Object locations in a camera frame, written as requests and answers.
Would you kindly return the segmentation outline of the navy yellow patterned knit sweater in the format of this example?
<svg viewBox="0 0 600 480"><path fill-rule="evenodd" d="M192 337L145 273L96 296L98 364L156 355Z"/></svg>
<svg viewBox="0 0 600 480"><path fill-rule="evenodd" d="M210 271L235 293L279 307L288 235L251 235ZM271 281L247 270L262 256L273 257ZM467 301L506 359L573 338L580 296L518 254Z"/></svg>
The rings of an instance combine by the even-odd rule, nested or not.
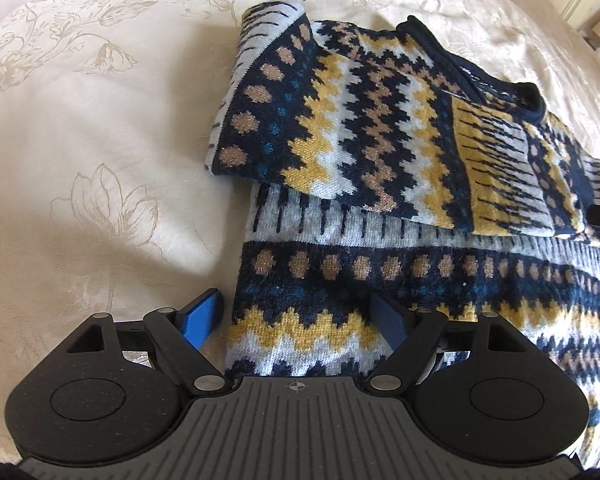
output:
<svg viewBox="0 0 600 480"><path fill-rule="evenodd" d="M225 368L367 375L368 296L507 318L583 390L600 467L600 160L533 84L496 79L417 18L242 17L207 165L252 185Z"/></svg>

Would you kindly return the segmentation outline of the cream floral bedspread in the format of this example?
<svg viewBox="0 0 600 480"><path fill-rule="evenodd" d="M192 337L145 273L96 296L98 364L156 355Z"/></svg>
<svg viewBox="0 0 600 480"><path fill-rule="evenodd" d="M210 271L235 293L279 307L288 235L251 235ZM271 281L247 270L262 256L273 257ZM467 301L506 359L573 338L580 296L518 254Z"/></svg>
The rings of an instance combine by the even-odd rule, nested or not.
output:
<svg viewBox="0 0 600 480"><path fill-rule="evenodd" d="M0 462L12 389L89 315L224 297L226 352L252 185L207 165L242 17L417 18L490 76L533 84L600 160L600 59L548 0L0 0Z"/></svg>

